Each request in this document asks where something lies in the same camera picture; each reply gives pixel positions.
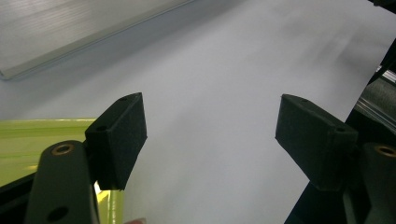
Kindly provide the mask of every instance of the white surface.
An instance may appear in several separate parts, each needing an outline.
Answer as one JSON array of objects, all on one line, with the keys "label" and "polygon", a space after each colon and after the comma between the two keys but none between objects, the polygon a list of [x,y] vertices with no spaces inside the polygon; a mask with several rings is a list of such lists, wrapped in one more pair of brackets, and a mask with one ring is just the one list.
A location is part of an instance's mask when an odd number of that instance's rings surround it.
[{"label": "white surface", "polygon": [[14,77],[186,2],[0,0],[0,75]]},{"label": "white surface", "polygon": [[0,83],[0,119],[100,115],[142,91],[125,220],[282,223],[307,179],[275,140],[280,95],[345,119],[396,36],[368,1],[199,0]]}]

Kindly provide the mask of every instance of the yellow-green plastic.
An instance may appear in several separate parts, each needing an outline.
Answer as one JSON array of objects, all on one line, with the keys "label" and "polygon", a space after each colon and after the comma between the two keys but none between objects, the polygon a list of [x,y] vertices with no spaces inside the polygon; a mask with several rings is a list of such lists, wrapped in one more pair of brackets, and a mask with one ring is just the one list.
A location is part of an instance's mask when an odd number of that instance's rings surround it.
[{"label": "yellow-green plastic", "polygon": [[[85,139],[94,119],[0,121],[0,186],[35,172],[41,152],[65,140]],[[97,190],[101,223],[122,223],[121,191]]]}]

